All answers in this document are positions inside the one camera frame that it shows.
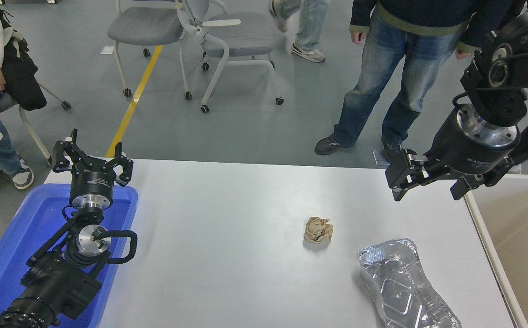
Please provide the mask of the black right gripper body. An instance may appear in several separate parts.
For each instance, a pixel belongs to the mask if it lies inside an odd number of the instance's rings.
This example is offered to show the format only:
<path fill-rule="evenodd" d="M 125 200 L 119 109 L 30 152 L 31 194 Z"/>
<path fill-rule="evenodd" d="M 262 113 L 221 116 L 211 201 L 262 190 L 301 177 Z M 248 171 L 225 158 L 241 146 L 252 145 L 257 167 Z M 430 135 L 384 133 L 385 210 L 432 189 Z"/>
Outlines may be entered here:
<path fill-rule="evenodd" d="M 425 156 L 462 174 L 485 174 L 517 143 L 516 125 L 500 127 L 484 120 L 474 106 L 457 106 L 435 134 Z"/>

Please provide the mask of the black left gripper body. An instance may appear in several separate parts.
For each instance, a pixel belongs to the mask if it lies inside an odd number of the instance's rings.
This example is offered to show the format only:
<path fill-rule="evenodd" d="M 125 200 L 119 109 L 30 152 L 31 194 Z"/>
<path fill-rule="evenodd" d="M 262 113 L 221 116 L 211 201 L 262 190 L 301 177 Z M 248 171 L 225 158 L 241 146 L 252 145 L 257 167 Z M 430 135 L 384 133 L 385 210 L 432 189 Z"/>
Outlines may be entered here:
<path fill-rule="evenodd" d="M 108 201 L 113 199 L 114 180 L 117 177 L 114 170 L 102 171 L 101 168 L 89 166 L 85 162 L 76 162 L 72 166 L 72 187 L 69 193 L 71 201 L 79 196 L 99 195 Z"/>

